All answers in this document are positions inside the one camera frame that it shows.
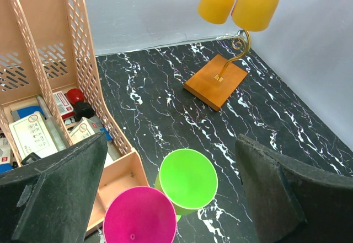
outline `white wall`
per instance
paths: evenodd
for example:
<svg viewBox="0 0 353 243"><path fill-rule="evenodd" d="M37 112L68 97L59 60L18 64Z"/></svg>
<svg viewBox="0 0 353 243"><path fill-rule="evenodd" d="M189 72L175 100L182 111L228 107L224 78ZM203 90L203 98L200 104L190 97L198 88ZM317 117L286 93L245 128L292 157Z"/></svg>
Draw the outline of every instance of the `white wall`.
<svg viewBox="0 0 353 243"><path fill-rule="evenodd" d="M236 33L199 0L86 0L97 55ZM253 49L353 149L353 0L281 0Z"/></svg>

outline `marble table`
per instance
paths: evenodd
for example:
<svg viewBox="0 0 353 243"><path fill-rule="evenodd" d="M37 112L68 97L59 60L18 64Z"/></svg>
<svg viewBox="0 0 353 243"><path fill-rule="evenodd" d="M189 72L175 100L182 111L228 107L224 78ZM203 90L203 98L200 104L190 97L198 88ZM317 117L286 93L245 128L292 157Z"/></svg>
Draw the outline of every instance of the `marble table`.
<svg viewBox="0 0 353 243"><path fill-rule="evenodd" d="M353 152L251 51L237 65L249 74L219 112L183 89L216 54L233 57L229 40L97 58L106 104L141 155L149 184L169 152L205 154L219 178L216 198L182 217L174 242L258 242L234 156L237 135L309 165L353 176ZM101 231L86 239L103 243Z"/></svg>

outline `cup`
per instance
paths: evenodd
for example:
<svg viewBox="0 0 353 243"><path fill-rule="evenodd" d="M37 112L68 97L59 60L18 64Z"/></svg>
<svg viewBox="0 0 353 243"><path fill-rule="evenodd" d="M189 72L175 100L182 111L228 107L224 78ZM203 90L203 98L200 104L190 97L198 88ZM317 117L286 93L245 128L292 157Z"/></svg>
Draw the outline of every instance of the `cup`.
<svg viewBox="0 0 353 243"><path fill-rule="evenodd" d="M212 163L200 152L178 149L164 158L155 188L170 199L177 215L186 215L213 200L218 178Z"/></svg>
<svg viewBox="0 0 353 243"><path fill-rule="evenodd" d="M177 230L175 210L160 191L146 186L115 198L103 221L106 243L172 243Z"/></svg>

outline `beige plastic basket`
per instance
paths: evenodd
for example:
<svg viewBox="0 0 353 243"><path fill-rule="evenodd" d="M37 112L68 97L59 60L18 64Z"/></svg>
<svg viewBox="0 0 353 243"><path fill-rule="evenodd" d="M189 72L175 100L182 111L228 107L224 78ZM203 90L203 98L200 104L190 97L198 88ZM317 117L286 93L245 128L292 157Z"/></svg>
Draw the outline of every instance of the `beige plastic basket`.
<svg viewBox="0 0 353 243"><path fill-rule="evenodd" d="M0 14L0 128L19 166L21 158L9 130L11 110L36 104L35 96L42 94L72 145L52 94L72 88L84 93L122 155L103 171L87 229L90 233L102 225L112 198L130 187L148 186L148 182L139 154L104 102L85 2L0 0Z"/></svg>

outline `lime green plastic cup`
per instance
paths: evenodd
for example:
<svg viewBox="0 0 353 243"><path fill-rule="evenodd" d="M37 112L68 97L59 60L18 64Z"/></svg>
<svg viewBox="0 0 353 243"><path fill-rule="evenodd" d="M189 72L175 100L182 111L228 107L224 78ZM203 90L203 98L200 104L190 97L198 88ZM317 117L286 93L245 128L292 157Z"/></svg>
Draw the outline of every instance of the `lime green plastic cup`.
<svg viewBox="0 0 353 243"><path fill-rule="evenodd" d="M178 149L164 158L155 188L170 199L177 215L186 215L213 200L218 178L212 163L200 152Z"/></svg>

